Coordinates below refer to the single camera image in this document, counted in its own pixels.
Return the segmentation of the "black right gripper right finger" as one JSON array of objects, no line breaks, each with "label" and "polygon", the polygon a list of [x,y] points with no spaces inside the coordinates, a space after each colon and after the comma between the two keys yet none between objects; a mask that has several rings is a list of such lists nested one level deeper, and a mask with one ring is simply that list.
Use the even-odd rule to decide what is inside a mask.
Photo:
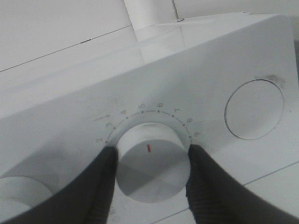
[{"label": "black right gripper right finger", "polygon": [[198,224],[297,224],[299,219],[257,196],[229,175],[200,145],[188,150],[189,209]]}]

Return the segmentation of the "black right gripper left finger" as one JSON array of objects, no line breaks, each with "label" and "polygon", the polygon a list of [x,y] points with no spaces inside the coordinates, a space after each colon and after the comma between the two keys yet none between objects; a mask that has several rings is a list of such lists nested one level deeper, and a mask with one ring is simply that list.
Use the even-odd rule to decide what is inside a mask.
[{"label": "black right gripper left finger", "polygon": [[71,183],[7,224],[105,224],[115,185],[118,152],[104,147]]}]

